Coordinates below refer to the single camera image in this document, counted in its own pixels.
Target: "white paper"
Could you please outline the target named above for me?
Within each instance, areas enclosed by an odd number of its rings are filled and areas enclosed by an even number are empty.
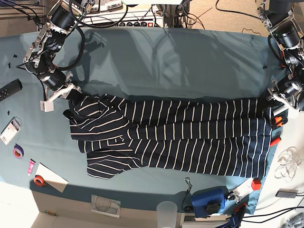
[[[54,187],[60,192],[64,191],[68,183],[68,181],[66,181],[41,163],[37,168],[36,175],[41,176],[46,183],[48,183],[50,186]]]

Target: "pink tube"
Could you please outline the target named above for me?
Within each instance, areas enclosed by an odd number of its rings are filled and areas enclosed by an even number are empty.
[[[30,174],[33,171],[33,167],[35,165],[36,162],[34,162],[33,160],[29,160],[29,166],[28,166],[28,176],[30,176]]]

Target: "white stripe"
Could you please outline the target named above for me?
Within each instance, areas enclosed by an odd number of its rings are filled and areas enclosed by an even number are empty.
[[[243,145],[243,150],[242,150],[242,156],[241,156],[241,161],[242,161],[242,166],[241,166],[241,171],[239,172],[239,177],[241,176],[242,174],[242,169],[243,169],[243,155],[244,155],[244,137],[243,137],[243,140],[242,140],[242,145]]]
[[[241,100],[241,113],[240,113],[240,118],[241,118],[241,136],[243,136],[243,119],[242,119],[242,113],[243,113],[243,100]]]
[[[201,139],[201,122],[199,122],[199,138]]]
[[[154,128],[155,128],[155,140],[157,140],[157,128],[156,126],[154,126]]]
[[[105,126],[105,125],[107,125],[107,124],[113,123],[113,122],[115,122],[115,121],[119,121],[119,120],[121,120],[121,119],[123,119],[123,116],[120,117],[120,118],[118,118],[118,119],[111,120],[111,121],[108,121],[108,122],[106,122],[106,123],[103,123],[103,124],[101,124],[101,125],[94,126],[94,127],[92,127],[92,128],[89,130],[89,132],[92,131],[94,128],[102,127],[102,126]]]
[[[94,170],[94,171],[96,171],[96,172],[104,173],[104,174],[111,175],[111,176],[115,176],[115,175],[116,175],[116,174],[111,174],[111,173],[107,173],[107,172],[102,172],[102,171],[100,171],[100,170],[96,170],[96,169],[93,169],[93,168],[91,168],[91,167],[87,167],[87,168],[90,169],[90,170]]]
[[[120,152],[120,151],[133,151],[133,150],[131,150],[131,149],[125,149],[125,150],[107,150],[107,151],[99,151],[99,152],[104,153],[104,152],[113,152],[113,151]]]
[[[146,148],[143,150],[143,153],[142,153],[142,164],[143,164],[143,157],[144,157],[144,154],[146,153],[146,150],[150,144],[151,140],[148,141],[147,145],[146,145]]]
[[[198,165],[196,166],[196,171],[195,171],[195,172],[198,172],[199,164],[200,164],[200,157],[201,157],[201,153],[202,153],[202,151],[203,151],[203,149],[204,149],[204,145],[205,145],[205,139],[204,139],[203,145],[202,145],[201,150],[200,150],[200,153],[199,153]]]
[[[174,119],[175,123],[176,123],[177,112],[179,111],[180,105],[181,105],[181,101],[179,102],[179,105],[177,106],[177,109],[176,109],[176,114],[175,114],[175,119]]]
[[[255,109],[255,118],[257,117],[257,99],[256,99],[256,109]]]
[[[93,112],[93,113],[91,113],[91,114],[89,114],[89,115],[87,115],[87,116],[92,116],[92,115],[94,115],[94,114],[96,114],[96,113],[100,113],[101,111],[95,111],[95,112]]]
[[[232,116],[232,138],[234,138],[234,115],[236,113],[236,102],[233,101],[233,107],[234,107],[234,111],[233,111],[233,116]]]
[[[168,118],[169,118],[169,113],[170,113],[171,106],[172,106],[172,101],[170,101],[170,107],[168,109],[168,114],[167,114],[167,118],[166,118],[166,124],[168,123]]]
[[[101,101],[99,101],[100,104],[102,104],[104,107],[108,108],[108,106],[106,106],[104,103],[102,103]]]
[[[156,126],[158,126],[158,124],[160,123],[160,117],[161,117],[161,113],[162,113],[162,104],[163,104],[163,101],[161,101],[161,109],[160,109],[160,113],[158,115],[158,120],[157,120],[157,125]]]
[[[203,121],[203,112],[204,112],[204,104],[201,104],[201,115],[200,115],[200,121]]]
[[[117,128],[114,128],[114,129],[105,131],[105,132],[98,132],[98,133],[71,133],[71,135],[103,134],[103,133],[108,133],[108,132],[112,132],[112,131],[121,129],[121,128],[125,127],[125,126],[128,125],[128,124],[129,124],[129,122],[127,122],[124,126],[120,126],[120,127],[117,127]]]
[[[168,156],[167,156],[166,164],[165,164],[165,166],[163,167],[164,169],[167,167],[167,164],[168,164],[168,159],[169,159],[169,157],[170,157],[170,151],[171,151],[171,145],[172,145],[172,140],[170,140],[169,153],[168,153]]]
[[[181,123],[181,139],[184,139],[184,123]]]
[[[229,140],[230,140],[230,146],[231,147],[230,147],[229,161],[228,161],[226,172],[225,172],[224,176],[226,176],[226,174],[227,174],[227,171],[228,171],[228,168],[229,168],[229,165],[230,165],[230,161],[231,161],[232,141],[231,141],[230,138],[229,138]]]
[[[219,164],[219,167],[218,167],[218,173],[217,173],[217,175],[219,174],[220,167],[222,166],[222,162],[223,162],[224,155],[225,155],[225,149],[226,149],[226,138],[224,139],[224,151],[223,151],[223,155],[222,155],[222,160],[220,161],[220,164]]]
[[[218,135],[218,132],[219,132],[219,125],[218,125],[218,124],[219,124],[219,123],[218,123],[219,118],[218,118],[218,117],[219,117],[219,112],[220,112],[220,104],[218,103],[218,105],[219,105],[219,106],[218,106],[218,116],[217,116],[217,121],[216,121],[217,139],[219,138],[219,137],[218,137],[218,136],[219,136],[219,135]]]
[[[100,118],[102,118],[109,110],[110,110],[110,109],[108,108],[108,110],[105,111],[105,113],[101,114],[97,119],[93,119],[91,122],[89,122],[89,123],[87,123],[86,125],[82,126],[81,129],[85,128],[86,126],[88,126],[89,124],[93,123],[94,121],[99,120]]]
[[[190,138],[192,139],[193,135],[192,135],[192,122],[190,122]]]
[[[181,165],[180,171],[182,171],[182,169],[184,168],[185,156],[186,156],[188,144],[189,144],[189,139],[187,140],[187,143],[186,143],[186,147],[185,147],[185,151],[184,151],[184,157],[183,157],[183,159],[182,159],[182,165]]]
[[[139,141],[139,143],[138,143],[138,145],[137,145],[137,147],[136,147],[136,149],[135,149],[135,154],[136,154],[136,152],[137,152],[137,150],[138,150],[138,147],[139,147],[139,145],[141,144],[141,142],[142,142],[142,139]]]
[[[235,173],[235,171],[236,171],[236,167],[237,167],[237,165],[238,165],[238,144],[237,144],[237,138],[236,138],[236,146],[237,146],[237,153],[236,153],[236,164],[235,164],[235,166],[234,166],[234,170],[233,170],[233,173],[232,173],[232,176],[234,176],[234,173]]]
[[[110,101],[110,103],[112,103],[112,101],[115,100],[115,98],[116,98],[116,96],[114,96],[114,97],[112,98],[112,100]]]
[[[209,127],[210,127],[210,121],[211,121],[211,113],[212,113],[212,104],[210,104],[210,115],[209,115],[209,121],[208,121],[208,139],[210,138],[209,136]]]
[[[256,144],[255,144],[255,150],[253,152],[253,156],[252,156],[252,162],[251,162],[251,177],[252,177],[252,174],[253,174],[253,161],[254,161],[254,158],[255,158],[255,155],[256,155],[256,151],[257,151],[257,132],[258,132],[258,119],[256,119]]]
[[[81,110],[84,110],[84,109],[87,108],[87,107],[90,107],[90,106],[92,106],[92,105],[97,105],[97,104],[98,104],[98,102],[95,102],[95,103],[92,103],[92,104],[88,104],[88,105],[86,105],[85,107],[82,107],[82,108],[78,109],[78,111],[80,112]]]
[[[188,101],[187,108],[185,108],[185,110],[184,110],[184,118],[182,120],[183,123],[185,122],[185,119],[186,119],[186,110],[189,108],[189,105],[190,105],[190,101]]]
[[[134,160],[132,160],[132,161],[138,168],[140,168],[140,166],[138,166],[138,164],[136,164],[136,162]]]
[[[127,130],[127,135],[129,137],[129,139],[131,139],[131,136],[130,136],[130,128]]]
[[[205,163],[205,166],[204,166],[204,171],[203,171],[203,173],[205,173],[206,165],[207,165],[207,163],[208,163],[209,154],[210,154],[210,151],[211,151],[211,148],[212,148],[212,141],[213,141],[213,139],[211,139],[211,141],[210,141],[210,148],[209,148],[209,151],[208,151],[208,154],[207,154],[207,159],[206,159],[206,163]]]
[[[127,105],[128,105],[128,103],[125,103],[125,108],[124,108],[124,116],[126,117],[126,115],[127,115]]]
[[[162,153],[163,153],[164,150],[165,150],[165,142],[163,142],[163,149],[162,149],[162,151],[161,151],[160,156],[158,157],[158,161],[157,161],[156,167],[158,167],[158,164],[159,164],[159,162],[160,162],[160,160],[161,160]]]
[[[148,126],[146,125],[146,135],[147,135],[147,139],[149,139],[148,137]]]
[[[133,139],[131,139],[130,144],[128,145],[128,147],[130,147],[132,143],[133,143]]]
[[[165,124],[163,126],[163,136],[164,136],[164,139],[167,140],[167,137],[166,137],[166,125]]]
[[[193,107],[193,112],[192,112],[192,122],[194,122],[194,111],[195,111],[195,106]]]
[[[89,164],[89,165],[101,165],[101,166],[105,166],[105,167],[108,167],[108,168],[113,169],[113,170],[118,170],[118,171],[122,170],[122,169],[117,169],[117,168],[114,168],[112,166],[108,166],[108,165],[104,165],[104,164],[100,164],[100,163],[92,163],[92,164]]]
[[[137,125],[137,128],[136,128],[137,139],[139,139],[139,132],[138,132],[138,128],[139,128],[139,125]]]
[[[119,143],[119,144],[110,144],[108,146],[121,146],[121,145],[125,145],[125,143]]]
[[[213,171],[214,162],[215,162],[215,160],[216,160],[216,158],[217,158],[218,151],[219,151],[219,140],[218,140],[218,147],[217,147],[217,151],[215,152],[214,159],[213,159],[213,163],[212,163],[212,166],[211,166],[211,171],[210,171],[210,174],[211,174],[211,173],[212,173],[212,171]]]
[[[106,179],[106,180],[111,179],[111,178],[106,178],[106,177],[95,176],[95,175],[92,175],[92,174],[90,174],[90,173],[87,173],[87,174],[88,174],[89,176],[91,176],[91,177],[97,177],[97,178]]]
[[[174,159],[174,165],[173,165],[172,169],[175,168],[175,164],[176,164],[176,160],[177,160],[177,155],[179,154],[179,149],[180,149],[180,142],[181,142],[181,140],[179,140],[179,143],[177,145],[177,151],[176,151],[176,155],[175,155],[175,159]]]
[[[133,117],[132,117],[132,123],[134,122],[135,111],[136,111],[136,102],[134,103],[134,112],[133,112]]]
[[[192,150],[192,154],[191,154],[191,159],[190,159],[190,165],[189,165],[189,169],[188,169],[188,172],[190,172],[190,169],[191,169],[191,165],[192,165],[192,158],[193,158],[193,154],[194,154],[194,151],[195,151],[195,147],[196,147],[196,143],[198,142],[198,139],[195,140],[195,144],[193,146],[193,150]]]
[[[154,101],[152,102],[152,109],[151,109],[151,115],[150,115],[150,119],[149,119],[149,125],[151,124],[151,118],[152,118],[152,114],[153,114],[153,108],[154,108]]]
[[[247,175],[247,167],[248,167],[248,152],[249,152],[249,147],[250,147],[250,141],[251,141],[251,137],[249,137],[249,143],[248,143],[248,148],[247,148],[247,155],[246,155],[246,160],[247,160],[247,163],[246,163],[246,169],[245,169],[245,176]]]
[[[264,131],[263,131],[263,142],[262,142],[262,150],[261,153],[258,157],[258,163],[257,163],[257,174],[259,175],[260,172],[260,160],[261,160],[261,155],[263,153],[263,149],[264,149],[264,141],[265,141],[265,127],[266,127],[266,119],[264,119]]]
[[[227,123],[227,113],[228,113],[228,103],[225,101],[226,104],[226,114],[225,114],[225,125],[224,125],[224,138],[226,138],[226,123]]]
[[[143,113],[144,113],[144,107],[146,106],[146,102],[143,102],[143,107],[142,107],[142,116],[141,116],[141,122],[140,125],[142,125],[142,121],[143,121]]]
[[[83,101],[80,103],[80,107],[84,104],[84,101],[88,98],[89,96],[86,96]]]
[[[250,99],[248,99],[248,113],[247,113],[247,118],[249,119],[249,109],[250,109]]]
[[[120,105],[124,102],[124,100],[125,100],[125,99],[123,99],[123,100],[119,103],[119,105],[118,105],[118,109],[119,109],[119,110],[121,110]]]
[[[173,140],[175,140],[175,123],[173,123]]]
[[[138,159],[139,160],[139,158],[135,158],[135,157],[117,157],[117,156],[112,156],[112,155],[106,155],[106,156],[102,156],[102,157],[95,157],[95,158],[87,158],[87,160],[94,160],[94,159],[101,159],[101,158],[106,158],[106,157],[112,157],[112,158],[124,158],[124,159],[126,159],[126,158],[131,158],[131,159]]]

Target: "black cable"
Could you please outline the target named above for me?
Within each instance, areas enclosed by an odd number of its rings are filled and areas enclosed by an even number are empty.
[[[185,195],[185,197],[184,197],[184,199],[183,199],[183,201],[182,201],[182,203],[181,203],[181,209],[182,209],[182,210],[184,210],[183,205],[184,205],[185,199],[186,199],[186,197],[188,196],[189,193],[190,193],[190,191],[186,191],[186,195]]]
[[[199,22],[200,22],[200,24],[202,25],[202,27],[203,27],[203,29],[205,29],[205,26],[204,26],[204,24],[203,24],[203,22],[201,22],[201,20],[197,17],[197,16],[195,16],[195,18],[196,18],[196,20],[199,20]]]
[[[243,218],[248,219],[248,218],[255,218],[255,217],[264,217],[264,216],[274,215],[274,214],[276,214],[276,213],[280,213],[280,212],[285,211],[285,210],[294,210],[294,209],[297,209],[297,208],[304,208],[304,207],[299,206],[299,207],[285,208],[285,209],[282,209],[282,210],[278,210],[278,211],[276,211],[276,212],[272,212],[272,213],[270,213],[270,214],[244,216]]]
[[[31,20],[31,16],[30,16],[28,13],[26,13],[24,10],[15,8],[15,7],[13,7],[13,6],[11,6],[11,5],[9,5],[9,4],[3,2],[3,1],[2,1],[2,3],[5,4],[5,5],[7,5],[7,6],[9,6],[9,7],[14,8],[15,10],[19,11],[20,13],[23,13],[23,14],[27,15],[28,20]]]
[[[84,49],[85,49],[85,41],[86,41],[86,37],[85,37],[85,34],[84,32],[81,30],[81,28],[79,26],[76,27],[76,30],[79,32],[79,34],[81,35],[81,44],[80,44],[80,50],[79,50],[79,54],[78,54],[78,57],[77,59],[75,60],[74,63],[72,63],[71,65],[69,66],[66,66],[66,67],[58,67],[59,70],[63,71],[63,70],[70,70],[74,67],[77,66],[77,64],[79,63],[81,57],[82,57],[82,54],[84,53]]]
[[[246,30],[246,31],[252,31],[252,32],[255,33],[255,34],[261,35],[261,33],[255,32],[252,28],[251,28],[251,29],[243,28],[243,29],[242,29],[242,33],[244,32],[244,30]]]
[[[258,17],[256,16],[253,16],[251,14],[247,14],[247,13],[243,13],[243,12],[238,12],[238,11],[233,11],[233,10],[226,10],[226,9],[219,9],[218,8],[218,3],[219,3],[219,0],[217,0],[217,3],[215,3],[215,8],[219,11],[222,11],[222,12],[229,12],[229,13],[238,13],[238,14],[242,14],[242,15],[246,15],[246,16],[249,16],[249,17],[252,17],[252,18],[256,18],[256,19],[259,19]]]
[[[282,59],[280,58],[280,56],[278,56],[278,54],[277,54],[276,51],[274,50],[274,48],[273,48],[273,46],[272,46],[272,44],[271,44],[271,38],[272,38],[272,36],[269,35],[269,36],[268,36],[268,46],[269,46],[271,52],[274,54],[274,56],[276,57],[276,59],[280,61],[280,63],[282,63],[284,66],[286,66],[286,63],[284,62],[284,60],[282,60]]]
[[[5,0],[5,1],[7,1],[9,3],[12,3],[12,4],[15,4],[16,6],[22,7],[24,9],[28,9],[28,10],[32,11],[35,14],[35,17],[38,17],[37,13],[33,9],[31,9],[30,7],[19,5],[19,4],[14,3],[13,1],[10,1],[10,0]]]
[[[281,214],[279,214],[279,215],[276,215],[276,216],[274,216],[274,217],[272,217],[272,218],[269,218],[269,219],[266,219],[266,220],[260,221],[260,222],[247,221],[247,220],[242,220],[242,221],[243,221],[243,222],[250,222],[250,223],[264,223],[264,222],[268,222],[268,221],[270,221],[270,220],[272,220],[272,219],[275,219],[275,218],[277,218],[277,217],[279,217],[279,216],[281,216],[281,215],[283,215],[283,214],[285,214],[285,213],[287,213],[287,212],[290,212],[290,211],[292,211],[292,210],[293,210],[293,209],[287,210],[287,211],[285,211],[285,212],[283,212],[283,213],[281,213]]]
[[[47,100],[46,90],[45,90],[45,88],[44,88],[43,82],[41,82],[40,80],[39,80],[39,82],[41,83],[42,89],[43,89],[43,100],[46,101],[46,100]]]
[[[122,17],[119,21],[117,21],[117,22],[115,22],[115,23],[113,23],[113,24],[111,24],[111,25],[96,26],[96,25],[89,25],[89,24],[86,24],[86,23],[82,22],[81,20],[79,20],[77,17],[75,17],[75,15],[73,14],[72,2],[73,2],[73,1],[70,1],[70,2],[69,2],[69,5],[68,5],[69,12],[70,12],[72,18],[73,18],[75,21],[77,21],[79,24],[82,24],[82,25],[84,25],[84,26],[87,26],[87,27],[93,28],[93,29],[98,29],[98,28],[99,28],[99,29],[105,29],[105,28],[110,28],[110,27],[113,27],[113,26],[115,26],[115,25],[118,25],[118,24],[124,19],[124,17],[127,15],[128,9],[129,9],[129,7],[126,5],[125,13],[124,13],[123,17]]]

